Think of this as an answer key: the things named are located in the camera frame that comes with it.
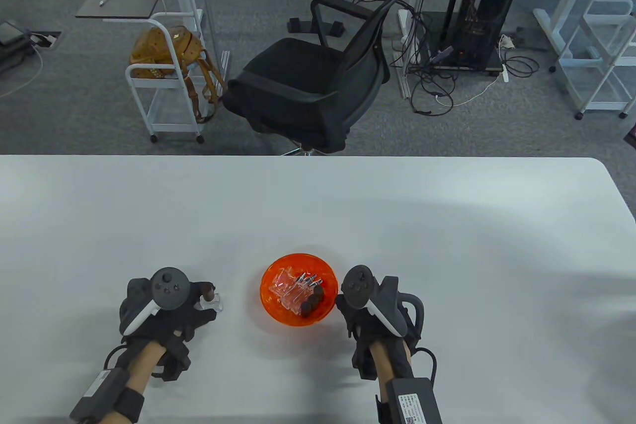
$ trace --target hand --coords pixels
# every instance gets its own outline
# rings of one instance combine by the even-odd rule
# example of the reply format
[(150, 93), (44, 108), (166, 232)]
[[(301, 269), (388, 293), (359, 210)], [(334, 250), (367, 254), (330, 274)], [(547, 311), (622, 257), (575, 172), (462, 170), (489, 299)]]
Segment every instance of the hand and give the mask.
[[(191, 283), (190, 293), (184, 304), (176, 310), (159, 310), (156, 315), (150, 315), (134, 333), (125, 336), (122, 341), (129, 342), (132, 339), (143, 338), (163, 344), (172, 335), (181, 335), (185, 342), (190, 341), (195, 335), (195, 329), (216, 318), (214, 310), (194, 308), (199, 303), (201, 295), (210, 289), (214, 290), (214, 286), (206, 281)], [(120, 317), (125, 314), (126, 305), (127, 299), (121, 304)]]
[[(135, 302), (140, 290), (148, 286), (150, 282), (147, 278), (139, 278), (129, 284), (128, 297), (121, 303), (120, 318), (123, 317), (130, 303)], [(162, 378), (164, 381), (176, 380), (182, 371), (188, 369), (190, 361), (188, 349), (183, 342), (190, 341), (195, 330), (216, 318), (214, 310), (198, 310), (195, 305), (199, 303), (202, 294), (207, 294), (214, 290), (212, 283), (199, 281), (190, 283), (188, 299), (175, 310), (159, 310), (156, 315), (150, 315), (130, 335), (124, 336), (124, 342), (128, 349), (120, 356), (117, 365), (127, 367), (131, 360), (144, 349), (144, 347), (156, 341), (166, 348), (167, 352), (159, 360), (159, 366), (163, 366), (162, 374), (153, 374), (154, 377)]]
[(351, 362), (354, 369), (359, 370), (362, 379), (375, 380), (377, 378), (377, 370), (371, 352), (372, 345), (377, 342), (385, 345), (396, 377), (413, 377), (413, 370), (409, 356), (404, 349), (404, 343), (406, 343), (410, 354), (414, 354), (420, 336), (416, 334), (415, 325), (404, 306), (400, 303), (397, 304), (397, 308), (404, 316), (408, 327), (404, 338), (393, 335), (377, 317), (370, 315), (366, 308), (355, 310), (350, 307), (342, 294), (336, 297), (336, 307), (345, 318), (349, 337), (353, 335), (356, 340), (356, 351)]

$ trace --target white metal cart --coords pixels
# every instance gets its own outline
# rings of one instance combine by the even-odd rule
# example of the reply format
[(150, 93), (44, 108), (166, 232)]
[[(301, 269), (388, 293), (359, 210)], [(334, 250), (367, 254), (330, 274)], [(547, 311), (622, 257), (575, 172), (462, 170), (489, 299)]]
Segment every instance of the white metal cart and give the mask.
[[(104, 22), (145, 23), (159, 28), (165, 35), (166, 44), (170, 50), (173, 64), (133, 65), (128, 67), (125, 71), (126, 81), (130, 86), (132, 96), (137, 103), (137, 107), (143, 117), (152, 142), (157, 141), (156, 132), (167, 131), (195, 133), (197, 141), (202, 143), (204, 138), (201, 133), (204, 124), (197, 123), (197, 119), (192, 110), (191, 99), (188, 96), (184, 76), (182, 71), (178, 67), (175, 67), (175, 65), (179, 65), (179, 61), (177, 60), (177, 55), (172, 45), (172, 39), (170, 38), (168, 29), (160, 21), (166, 18), (181, 18), (186, 26), (193, 26), (193, 28), (188, 29), (199, 38), (205, 47), (200, 15), (197, 14), (198, 10), (195, 0), (180, 0), (179, 11), (177, 12), (168, 12), (165, 8), (163, 12), (154, 12), (157, 4), (159, 4), (159, 0), (86, 0), (75, 14), (75, 17), (101, 19)], [(165, 6), (163, 0), (161, 0), (160, 4)], [(210, 15), (207, 16), (207, 23), (210, 28), (211, 37), (213, 38), (214, 47), (216, 47), (213, 22)], [(219, 58), (216, 49), (211, 51), (211, 55), (214, 55), (214, 60), (216, 61), (213, 62), (216, 63), (223, 78), (225, 78), (229, 65), (229, 52), (223, 52), (220, 58), (221, 64), (218, 63)], [(197, 67), (198, 65), (196, 63), (191, 65), (188, 69), (188, 76), (193, 80), (199, 96), (202, 96), (205, 79), (202, 76), (194, 75)], [(173, 70), (174, 72), (165, 79), (140, 79), (133, 77), (133, 70), (141, 68)], [(213, 78), (213, 81), (217, 93), (220, 96), (222, 93), (221, 84), (219, 84), (215, 78)], [(148, 108), (145, 108), (141, 102), (139, 96), (140, 88), (155, 89), (155, 94)], [(200, 101), (199, 108), (203, 115), (209, 115), (206, 101)]]
[[(611, 14), (590, 13), (593, 6), (621, 10)], [(550, 72), (558, 72), (579, 111), (581, 120), (587, 110), (620, 111), (624, 119), (636, 103), (636, 91), (629, 91), (616, 67), (636, 67), (636, 18), (631, 0), (590, 0), (574, 33)], [(570, 47), (579, 32), (589, 42), (590, 58), (569, 58)]]
[[(195, 0), (189, 0), (192, 5), (196, 5)], [(181, 17), (191, 18), (194, 20), (197, 29), (193, 34), (197, 35), (201, 40), (201, 44), (205, 47), (205, 41), (202, 35), (202, 29), (200, 19), (197, 15), (196, 7), (193, 11), (188, 12), (157, 12), (153, 13), (148, 19), (132, 19), (132, 18), (107, 18), (104, 21), (107, 22), (125, 22), (125, 23), (148, 23), (152, 26), (156, 26), (161, 29), (166, 38), (166, 44), (170, 49), (170, 56), (172, 57), (172, 65), (157, 65), (153, 63), (138, 63), (130, 65), (126, 68), (125, 76), (126, 81), (130, 86), (132, 96), (137, 103), (139, 112), (144, 120), (148, 133), (150, 133), (150, 140), (157, 142), (156, 132), (172, 132), (172, 133), (195, 133), (197, 136), (197, 142), (202, 144), (204, 137), (201, 135), (205, 124), (198, 124), (197, 118), (192, 110), (192, 101), (188, 96), (188, 89), (186, 87), (181, 69), (178, 67), (179, 59), (177, 53), (172, 45), (172, 38), (168, 29), (159, 22), (159, 18), (169, 17)], [(205, 85), (205, 79), (203, 76), (194, 76), (192, 73), (198, 68), (197, 63), (193, 63), (189, 68), (189, 76), (197, 89), (197, 92), (201, 95), (202, 88)], [(173, 70), (174, 73), (164, 79), (139, 79), (133, 76), (135, 69), (149, 69), (149, 70)], [(223, 94), (221, 84), (213, 79), (217, 88), (219, 96)], [(155, 94), (148, 107), (144, 107), (139, 97), (139, 88), (154, 88)], [(200, 110), (202, 115), (208, 115), (209, 110), (206, 101), (200, 101)]]

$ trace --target computer tower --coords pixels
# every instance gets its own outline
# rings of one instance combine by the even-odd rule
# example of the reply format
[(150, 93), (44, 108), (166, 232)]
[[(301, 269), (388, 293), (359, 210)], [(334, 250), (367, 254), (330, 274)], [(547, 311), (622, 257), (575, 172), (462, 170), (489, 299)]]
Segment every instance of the computer tower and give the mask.
[(462, 0), (450, 44), (459, 65), (484, 70), (513, 0)]

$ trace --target chair base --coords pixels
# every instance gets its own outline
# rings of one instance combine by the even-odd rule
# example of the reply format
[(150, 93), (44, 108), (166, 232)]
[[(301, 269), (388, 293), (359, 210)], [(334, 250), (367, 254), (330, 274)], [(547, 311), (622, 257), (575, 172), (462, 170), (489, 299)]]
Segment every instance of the chair base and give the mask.
[(316, 151), (316, 149), (303, 149), (302, 147), (297, 147), (293, 151), (282, 154), (281, 157), (283, 156), (327, 156), (327, 154)]

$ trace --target bag on shelf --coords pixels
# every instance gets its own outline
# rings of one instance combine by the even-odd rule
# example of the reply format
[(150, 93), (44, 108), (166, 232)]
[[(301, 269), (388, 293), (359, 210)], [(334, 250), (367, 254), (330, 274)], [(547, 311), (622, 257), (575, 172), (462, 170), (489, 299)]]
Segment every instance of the bag on shelf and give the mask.
[[(223, 76), (221, 76), (221, 72), (212, 62), (209, 52), (203, 47), (196, 35), (193, 35), (185, 26), (173, 26), (168, 28), (168, 33), (170, 33), (172, 45), (177, 54), (177, 58), (179, 58), (178, 67), (183, 74), (183, 79), (188, 89), (188, 96), (192, 101), (192, 110), (197, 118), (197, 122), (199, 124), (207, 122), (214, 117), (219, 104), (219, 96), (210, 73), (214, 75), (216, 81), (218, 81), (224, 91), (227, 85), (223, 80)], [(170, 49), (168, 49), (165, 35), (161, 29), (156, 26), (139, 36), (130, 54), (131, 65), (140, 63), (172, 65), (172, 56), (170, 55)], [(214, 112), (207, 117), (204, 117), (199, 110), (198, 94), (192, 78), (189, 76), (188, 67), (193, 63), (198, 63), (205, 78), (205, 87), (203, 89), (204, 98), (207, 99), (208, 103), (214, 104)], [(139, 79), (164, 79), (166, 76), (172, 74), (174, 74), (174, 70), (139, 68), (133, 71), (133, 76)]]

